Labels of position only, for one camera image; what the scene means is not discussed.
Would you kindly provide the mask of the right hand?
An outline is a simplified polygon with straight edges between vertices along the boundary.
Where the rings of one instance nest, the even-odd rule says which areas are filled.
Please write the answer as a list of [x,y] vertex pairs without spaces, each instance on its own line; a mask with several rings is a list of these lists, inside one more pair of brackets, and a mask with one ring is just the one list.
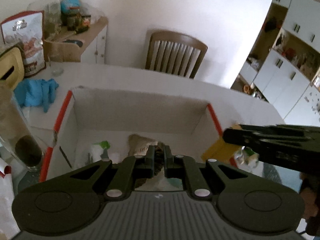
[[300,173],[300,179],[299,194],[305,204],[303,218],[307,223],[306,233],[319,237],[319,176]]

